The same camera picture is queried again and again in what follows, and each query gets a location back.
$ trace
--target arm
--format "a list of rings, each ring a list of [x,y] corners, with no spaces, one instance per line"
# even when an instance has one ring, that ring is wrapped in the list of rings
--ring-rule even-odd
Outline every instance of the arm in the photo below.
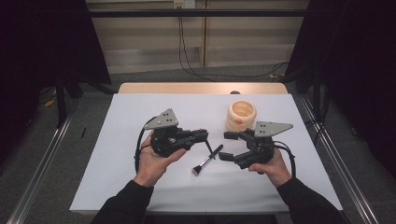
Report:
[[[143,223],[154,185],[166,172],[166,167],[186,153],[185,149],[180,149],[168,158],[163,158],[149,146],[150,139],[149,136],[142,143],[139,170],[134,179],[105,202],[91,224]]]
[[[268,175],[288,205],[293,223],[346,223],[329,201],[297,178],[291,177],[279,149],[275,149],[274,157],[268,163],[254,163],[248,169]]]

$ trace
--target forearm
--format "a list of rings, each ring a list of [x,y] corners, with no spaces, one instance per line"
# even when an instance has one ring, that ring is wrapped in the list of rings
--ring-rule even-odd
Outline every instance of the forearm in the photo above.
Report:
[[[130,181],[116,196],[105,202],[91,224],[143,223],[153,190]]]
[[[277,188],[288,205],[293,223],[346,223],[341,213],[323,196],[297,178]]]

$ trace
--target brush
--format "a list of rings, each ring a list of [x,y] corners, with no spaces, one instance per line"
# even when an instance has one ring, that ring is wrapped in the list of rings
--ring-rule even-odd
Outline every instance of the brush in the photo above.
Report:
[[[222,148],[223,145],[219,145],[218,148],[216,148],[216,150],[213,151],[204,161],[202,161],[199,165],[192,168],[192,173],[198,175],[201,172],[202,168],[204,168],[204,166],[207,165],[207,163],[210,162],[212,158],[214,158],[216,154],[218,154],[221,151]]]

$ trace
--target gray carpet floor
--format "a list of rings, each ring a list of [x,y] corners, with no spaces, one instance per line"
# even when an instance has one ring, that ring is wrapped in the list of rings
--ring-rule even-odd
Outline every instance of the gray carpet floor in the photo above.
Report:
[[[226,76],[205,76],[213,81],[225,82],[271,82],[276,81],[265,75],[273,69],[272,65],[231,66],[194,69],[197,74],[218,74]],[[276,71],[282,74],[286,65]],[[211,81],[186,73],[183,70],[141,72],[134,74],[112,75],[112,90],[117,90],[124,82],[196,82]],[[76,102],[77,109],[65,133],[64,140],[45,173],[40,190],[23,223],[89,223],[92,217],[84,217],[69,211],[90,159],[101,127],[110,106],[112,96],[105,95],[91,86],[81,84],[83,96],[70,99],[68,105]],[[302,98],[312,97],[312,91],[297,94],[294,83],[288,83],[287,89],[295,99],[303,120],[309,120],[302,105]],[[49,99],[48,94],[41,95],[42,101]],[[46,152],[57,124],[57,107],[39,105],[35,118],[21,141],[13,148],[3,164],[0,176],[0,223],[7,223],[18,199],[23,194],[35,169]],[[372,207],[378,223],[394,223],[396,220],[396,181],[371,155],[365,141],[351,131],[351,124],[345,118],[337,104],[330,99],[330,108],[326,116],[325,128],[342,156],[349,172],[360,187]],[[307,125],[313,141],[316,132]],[[324,146],[316,142],[318,154],[329,174],[334,189],[345,208],[350,223],[363,223],[360,212],[349,195],[342,179],[334,168]],[[291,223],[289,214],[277,214],[278,223]]]

